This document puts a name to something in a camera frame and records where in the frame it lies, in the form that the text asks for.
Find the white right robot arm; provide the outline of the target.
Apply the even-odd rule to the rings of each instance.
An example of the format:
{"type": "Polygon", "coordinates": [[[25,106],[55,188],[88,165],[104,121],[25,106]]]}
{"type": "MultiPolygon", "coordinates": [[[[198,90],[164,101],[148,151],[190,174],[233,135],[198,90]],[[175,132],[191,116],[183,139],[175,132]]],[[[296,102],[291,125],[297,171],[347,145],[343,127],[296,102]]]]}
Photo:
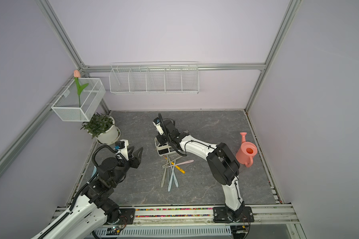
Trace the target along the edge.
{"type": "Polygon", "coordinates": [[[180,156],[194,154],[204,159],[209,166],[214,179],[221,184],[224,192],[226,215],[222,220],[214,216],[215,222],[238,222],[243,216],[245,209],[244,200],[239,189],[240,164],[225,143],[212,144],[194,138],[188,132],[180,132],[175,127],[175,121],[163,119],[161,114],[153,120],[158,135],[156,139],[162,146],[169,146],[180,156]]]}

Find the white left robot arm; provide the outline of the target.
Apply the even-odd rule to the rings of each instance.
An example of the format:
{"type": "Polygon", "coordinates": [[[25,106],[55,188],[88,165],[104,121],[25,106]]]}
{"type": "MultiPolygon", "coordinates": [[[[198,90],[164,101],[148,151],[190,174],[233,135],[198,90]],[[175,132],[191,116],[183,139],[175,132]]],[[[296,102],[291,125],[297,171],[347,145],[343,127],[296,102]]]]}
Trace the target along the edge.
{"type": "Polygon", "coordinates": [[[83,239],[105,223],[117,224],[123,217],[120,207],[109,197],[125,180],[130,168],[141,164],[143,148],[127,141],[98,147],[91,156],[95,174],[77,191],[70,206],[38,233],[36,239],[83,239]]]}

